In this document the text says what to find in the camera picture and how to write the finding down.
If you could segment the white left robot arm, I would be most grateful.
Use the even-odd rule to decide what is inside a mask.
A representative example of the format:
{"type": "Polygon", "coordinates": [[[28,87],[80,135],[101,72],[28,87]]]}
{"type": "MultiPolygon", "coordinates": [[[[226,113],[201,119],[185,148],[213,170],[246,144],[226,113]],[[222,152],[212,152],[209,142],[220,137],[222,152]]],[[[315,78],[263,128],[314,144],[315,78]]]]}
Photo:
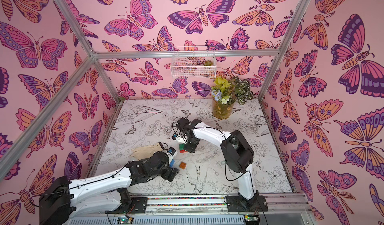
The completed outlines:
{"type": "Polygon", "coordinates": [[[39,198],[41,225],[62,225],[82,213],[103,208],[108,213],[128,212],[128,187],[147,183],[156,177],[173,181],[179,172],[171,167],[177,155],[174,148],[155,152],[150,158],[129,161],[116,172],[79,180],[67,176],[56,179],[39,198]]]}

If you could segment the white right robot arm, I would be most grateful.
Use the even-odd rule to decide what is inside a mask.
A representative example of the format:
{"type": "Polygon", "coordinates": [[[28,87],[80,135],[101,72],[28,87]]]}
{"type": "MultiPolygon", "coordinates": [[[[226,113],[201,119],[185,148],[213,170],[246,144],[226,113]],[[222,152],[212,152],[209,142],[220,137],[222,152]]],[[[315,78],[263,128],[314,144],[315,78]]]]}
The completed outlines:
{"type": "Polygon", "coordinates": [[[234,172],[236,177],[231,181],[239,183],[238,195],[224,198],[228,212],[264,213],[269,210],[266,198],[259,195],[253,183],[255,153],[240,131],[224,132],[198,119],[189,121],[185,118],[179,119],[172,126],[177,127],[173,139],[184,144],[184,150],[188,153],[195,153],[202,140],[221,149],[225,159],[225,170],[234,172]]]}

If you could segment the orange square lego brick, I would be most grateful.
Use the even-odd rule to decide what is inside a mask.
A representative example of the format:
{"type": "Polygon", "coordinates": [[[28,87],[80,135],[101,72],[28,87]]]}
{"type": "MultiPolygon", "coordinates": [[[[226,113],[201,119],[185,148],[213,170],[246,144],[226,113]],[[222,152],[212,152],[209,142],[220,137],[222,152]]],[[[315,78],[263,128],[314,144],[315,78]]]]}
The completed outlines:
{"type": "Polygon", "coordinates": [[[179,168],[184,170],[186,168],[187,164],[184,163],[184,162],[181,162],[180,165],[179,165],[179,168]]]}

